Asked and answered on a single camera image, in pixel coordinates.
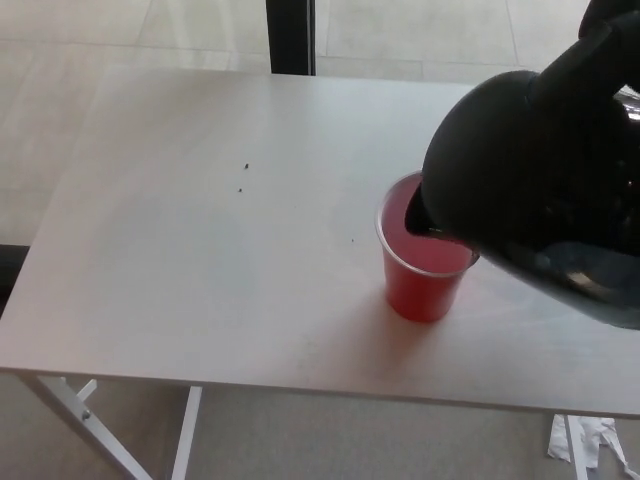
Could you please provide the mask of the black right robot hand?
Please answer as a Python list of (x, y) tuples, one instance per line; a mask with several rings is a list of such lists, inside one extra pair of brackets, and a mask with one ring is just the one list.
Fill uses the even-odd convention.
[(622, 50), (629, 60), (639, 60), (639, 2), (636, 0), (591, 0), (581, 20), (578, 38), (607, 25), (621, 35)]

